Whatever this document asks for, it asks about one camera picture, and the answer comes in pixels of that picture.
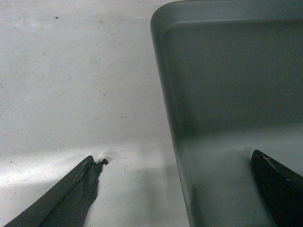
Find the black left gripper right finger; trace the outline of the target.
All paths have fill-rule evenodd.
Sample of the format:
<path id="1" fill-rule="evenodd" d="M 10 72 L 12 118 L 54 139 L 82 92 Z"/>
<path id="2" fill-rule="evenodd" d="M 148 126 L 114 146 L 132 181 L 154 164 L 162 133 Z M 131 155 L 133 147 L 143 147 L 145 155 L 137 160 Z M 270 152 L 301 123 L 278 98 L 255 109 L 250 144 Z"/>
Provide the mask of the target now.
<path id="1" fill-rule="evenodd" d="M 251 170 L 259 194 L 278 227 L 303 225 L 303 177 L 254 150 Z"/>

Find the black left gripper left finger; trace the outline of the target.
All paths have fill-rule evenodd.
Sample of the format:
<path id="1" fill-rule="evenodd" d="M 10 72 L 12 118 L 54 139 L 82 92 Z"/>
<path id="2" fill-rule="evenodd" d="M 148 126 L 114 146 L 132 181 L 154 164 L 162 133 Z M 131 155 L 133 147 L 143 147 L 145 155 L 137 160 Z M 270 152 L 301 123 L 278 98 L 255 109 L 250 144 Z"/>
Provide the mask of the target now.
<path id="1" fill-rule="evenodd" d="M 103 159 L 96 163 L 88 156 L 66 176 L 20 215 L 7 223 L 7 227 L 82 227 L 88 211 L 98 195 L 98 178 Z"/>

